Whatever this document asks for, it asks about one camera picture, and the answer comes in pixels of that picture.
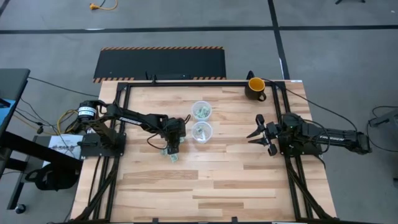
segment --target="clear plastic cup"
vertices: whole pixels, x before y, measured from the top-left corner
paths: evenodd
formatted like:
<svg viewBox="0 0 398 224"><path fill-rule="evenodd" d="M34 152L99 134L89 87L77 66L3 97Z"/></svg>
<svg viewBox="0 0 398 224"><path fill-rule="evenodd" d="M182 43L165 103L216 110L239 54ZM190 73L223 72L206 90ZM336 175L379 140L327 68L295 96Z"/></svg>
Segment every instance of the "clear plastic cup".
<svg viewBox="0 0 398 224"><path fill-rule="evenodd" d="M192 105L192 114L198 121L207 121L211 115L211 105L206 101L197 101Z"/></svg>
<svg viewBox="0 0 398 224"><path fill-rule="evenodd" d="M212 135L213 128L205 121L198 121L192 126L192 137L200 144L209 141Z"/></svg>

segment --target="wooden tabletop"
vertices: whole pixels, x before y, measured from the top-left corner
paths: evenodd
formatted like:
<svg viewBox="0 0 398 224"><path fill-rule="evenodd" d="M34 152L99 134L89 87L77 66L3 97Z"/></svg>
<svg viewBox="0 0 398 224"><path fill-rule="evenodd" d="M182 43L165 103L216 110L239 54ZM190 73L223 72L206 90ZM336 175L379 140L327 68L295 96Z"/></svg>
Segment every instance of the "wooden tabletop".
<svg viewBox="0 0 398 224"><path fill-rule="evenodd" d="M111 103L116 86L117 82L103 82L99 98ZM301 82L286 81L286 87L305 96ZM265 93L268 99L259 102L248 100L243 87L133 87L128 109L143 114L185 118L194 102L209 102L213 137L206 144L196 143L191 135L196 122L192 118L187 123L185 142L180 145L179 160L172 163L146 143L149 133L127 124L127 145L120 160L111 221L151 222L159 218L160 222L230 222L231 217L254 222L294 220L284 158L280 154L271 157L266 147L248 144L246 139L257 127L257 114L263 114L266 123L277 121L271 88L266 87ZM311 119L308 103L290 93L288 96L291 111ZM281 95L279 100L284 113ZM160 138L152 142L165 145ZM309 191L327 213L335 216L322 163L313 156L302 156L302 160ZM83 163L72 218L87 205L96 161L89 158ZM305 217L302 195L297 192ZM107 192L103 198L100 218L104 217Z"/></svg>

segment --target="gray floor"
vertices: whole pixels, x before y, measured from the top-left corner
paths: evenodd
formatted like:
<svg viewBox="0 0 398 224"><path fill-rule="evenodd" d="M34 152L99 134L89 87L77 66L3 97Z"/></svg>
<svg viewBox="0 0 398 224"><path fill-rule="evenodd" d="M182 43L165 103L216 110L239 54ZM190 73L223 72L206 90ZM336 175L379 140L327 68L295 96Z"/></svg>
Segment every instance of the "gray floor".
<svg viewBox="0 0 398 224"><path fill-rule="evenodd" d="M119 0L115 11L90 11L92 0L32 2L11 0L0 18L0 29L90 29L171 26L271 25L266 0ZM113 5L107 0L107 6ZM277 0L281 26L398 24L395 0ZM365 131L371 108L398 105L398 30L284 31L281 32L291 79L304 81L309 99L351 119ZM93 72L100 48L111 46L220 45L226 51L229 79L257 76L281 79L279 57L272 31L174 32L136 34L0 35L0 67L29 68L32 77L98 94ZM89 99L30 80L23 98L55 123L65 110ZM348 128L344 120L311 106L315 121L331 128ZM32 139L35 130L13 119L9 131ZM397 136L389 129L372 129L380 145L396 149ZM359 156L340 148L325 154L327 175L337 214L345 220L396 223L398 154L374 149ZM28 211L6 210L17 175L0 181L0 223L63 221L76 188L41 192L26 185L21 202Z"/></svg>

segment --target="mug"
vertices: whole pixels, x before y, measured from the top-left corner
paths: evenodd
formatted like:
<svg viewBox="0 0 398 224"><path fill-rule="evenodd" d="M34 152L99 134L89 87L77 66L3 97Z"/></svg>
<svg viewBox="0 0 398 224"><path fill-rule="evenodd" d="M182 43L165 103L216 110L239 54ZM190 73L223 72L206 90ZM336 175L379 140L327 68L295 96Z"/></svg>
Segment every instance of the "mug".
<svg viewBox="0 0 398 224"><path fill-rule="evenodd" d="M244 94L250 100L258 100L264 101L267 99L266 94L264 93L264 89L266 88L266 84L261 78L251 78L248 81L248 84L244 87Z"/></svg>

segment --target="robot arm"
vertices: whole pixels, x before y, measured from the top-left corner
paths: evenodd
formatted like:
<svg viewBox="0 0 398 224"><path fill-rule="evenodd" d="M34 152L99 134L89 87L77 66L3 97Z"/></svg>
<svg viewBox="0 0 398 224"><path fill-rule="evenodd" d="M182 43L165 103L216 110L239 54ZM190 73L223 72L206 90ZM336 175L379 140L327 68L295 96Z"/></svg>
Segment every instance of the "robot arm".
<svg viewBox="0 0 398 224"><path fill-rule="evenodd" d="M106 112L98 117L97 108ZM182 118L169 118L164 114L140 114L135 111L120 108L116 103L106 104L101 100L90 100L80 103L78 109L78 121L91 127L100 136L101 144L106 147L117 147L118 134L115 130L108 128L104 122L108 120L120 120L140 126L144 131L159 134L167 141L167 153L179 152L180 138L186 136L185 121Z"/></svg>
<svg viewBox="0 0 398 224"><path fill-rule="evenodd" d="M256 116L257 129L247 138L262 134L262 138L249 141L249 143L269 145L268 153L274 156L277 153L275 144L271 139L278 139L282 153L291 156L298 154L320 155L323 153L320 144L345 147L351 152L367 154L372 152L369 147L369 138L356 131L337 129L324 129L313 123L304 121L299 115L287 113L282 116L281 124L268 123L264 126L261 114Z"/></svg>

